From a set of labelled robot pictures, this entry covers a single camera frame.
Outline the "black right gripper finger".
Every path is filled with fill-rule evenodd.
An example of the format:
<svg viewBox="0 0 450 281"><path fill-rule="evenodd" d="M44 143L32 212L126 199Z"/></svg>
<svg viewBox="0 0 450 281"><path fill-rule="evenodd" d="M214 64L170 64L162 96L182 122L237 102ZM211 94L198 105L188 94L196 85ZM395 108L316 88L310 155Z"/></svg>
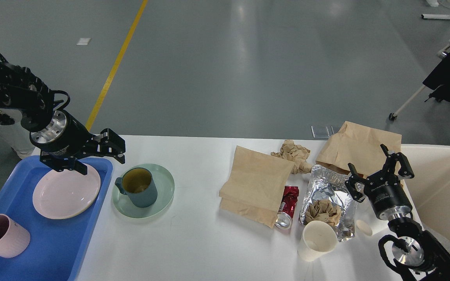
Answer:
<svg viewBox="0 0 450 281"><path fill-rule="evenodd" d="M411 168L408 158L402 153L389 151L384 144L380 145L386 156L383 168L380 170L380 181L400 181L407 178L414 178L414 172ZM400 164L398 175L395 174L397 162Z"/></svg>
<svg viewBox="0 0 450 281"><path fill-rule="evenodd" d="M365 200L365 196L362 192L357 190L355 185L357 183L361 183L366 186L368 185L368 179L360 177L352 163L348 163L348 167L350 170L350 176L348 180L345 181L345 187L354 201L362 203Z"/></svg>

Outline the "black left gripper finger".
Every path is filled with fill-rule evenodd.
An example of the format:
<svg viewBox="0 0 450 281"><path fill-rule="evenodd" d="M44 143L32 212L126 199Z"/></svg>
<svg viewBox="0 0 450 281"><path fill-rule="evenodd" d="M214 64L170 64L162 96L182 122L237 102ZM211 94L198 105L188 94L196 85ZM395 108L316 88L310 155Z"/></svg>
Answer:
<svg viewBox="0 0 450 281"><path fill-rule="evenodd" d="M82 175L88 174L87 166L75 158L55 158L52 155L40 155L39 160L57 172L68 170L77 171Z"/></svg>
<svg viewBox="0 0 450 281"><path fill-rule="evenodd" d="M125 140L110 128L103 129L99 135L92 135L89 140L89 156L111 157L124 164L125 152Z"/></svg>

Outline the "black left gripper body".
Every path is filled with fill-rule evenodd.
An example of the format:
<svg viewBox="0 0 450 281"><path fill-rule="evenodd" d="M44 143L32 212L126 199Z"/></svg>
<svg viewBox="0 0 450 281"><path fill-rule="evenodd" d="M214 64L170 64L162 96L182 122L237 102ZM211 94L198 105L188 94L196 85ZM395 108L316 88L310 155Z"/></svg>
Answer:
<svg viewBox="0 0 450 281"><path fill-rule="evenodd" d="M65 110L55 110L50 123L30 133L30 142L41 151L60 159L72 159L93 138L86 127Z"/></svg>

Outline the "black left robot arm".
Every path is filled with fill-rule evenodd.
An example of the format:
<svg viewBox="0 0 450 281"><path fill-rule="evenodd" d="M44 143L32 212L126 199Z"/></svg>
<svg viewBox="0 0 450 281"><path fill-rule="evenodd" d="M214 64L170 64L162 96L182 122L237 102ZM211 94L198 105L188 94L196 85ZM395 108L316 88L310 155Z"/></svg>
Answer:
<svg viewBox="0 0 450 281"><path fill-rule="evenodd" d="M80 159L111 157L125 163L125 140L113 130L91 134L66 111L70 96L50 89L27 67L10 64L0 53L0 108L18 110L20 125L30 142L40 149L40 161L54 171L77 171L86 175Z"/></svg>

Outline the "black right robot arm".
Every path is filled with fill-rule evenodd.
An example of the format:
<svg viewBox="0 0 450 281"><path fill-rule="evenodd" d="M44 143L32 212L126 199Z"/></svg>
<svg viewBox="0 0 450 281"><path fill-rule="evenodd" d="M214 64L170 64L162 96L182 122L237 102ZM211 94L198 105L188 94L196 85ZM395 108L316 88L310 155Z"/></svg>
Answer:
<svg viewBox="0 0 450 281"><path fill-rule="evenodd" d="M412 216L412 204L400 181L414 178L407 157L380 145L386 161L381 170L366 178L348 164L350 176L345 187L353 200L368 199L377 219L386 221L392 235L378 243L380 256L387 267L404 281L416 280L424 272L425 281L450 281L450 254L429 231L423 230Z"/></svg>

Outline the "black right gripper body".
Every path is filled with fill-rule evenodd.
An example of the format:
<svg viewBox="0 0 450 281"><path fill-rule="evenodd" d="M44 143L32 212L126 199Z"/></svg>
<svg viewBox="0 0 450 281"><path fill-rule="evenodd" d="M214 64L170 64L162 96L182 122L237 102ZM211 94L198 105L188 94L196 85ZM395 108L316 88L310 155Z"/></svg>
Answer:
<svg viewBox="0 0 450 281"><path fill-rule="evenodd" d="M405 191L400 186L398 177L371 175L367 177L370 182L364 187L377 219L389 219L394 213L403 216L411 213L413 207Z"/></svg>

